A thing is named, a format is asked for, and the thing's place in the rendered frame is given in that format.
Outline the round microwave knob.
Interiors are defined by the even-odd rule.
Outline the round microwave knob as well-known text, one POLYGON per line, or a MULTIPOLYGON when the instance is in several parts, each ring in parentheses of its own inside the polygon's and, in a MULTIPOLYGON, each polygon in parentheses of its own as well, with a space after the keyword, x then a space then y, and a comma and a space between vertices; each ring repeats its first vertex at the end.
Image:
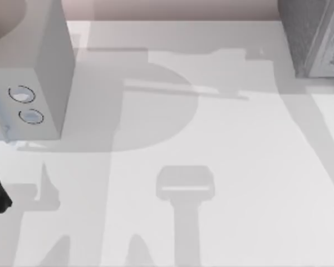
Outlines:
POLYGON ((36 99, 35 92, 27 86, 10 87, 8 94, 11 99, 19 103, 31 103, 36 99))
POLYGON ((35 109, 27 109, 18 113, 19 118, 30 125, 39 125, 44 121, 44 115, 35 109))

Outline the pale microwave oven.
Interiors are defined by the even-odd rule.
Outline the pale microwave oven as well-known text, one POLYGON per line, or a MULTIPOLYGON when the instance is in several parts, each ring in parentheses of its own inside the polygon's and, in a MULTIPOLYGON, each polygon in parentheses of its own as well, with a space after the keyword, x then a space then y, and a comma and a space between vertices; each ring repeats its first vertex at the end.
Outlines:
POLYGON ((45 141, 61 137, 75 70, 62 0, 0 0, 0 141, 45 141), (31 103, 10 98, 8 89, 27 86, 31 103), (35 109, 39 125, 18 113, 35 109))

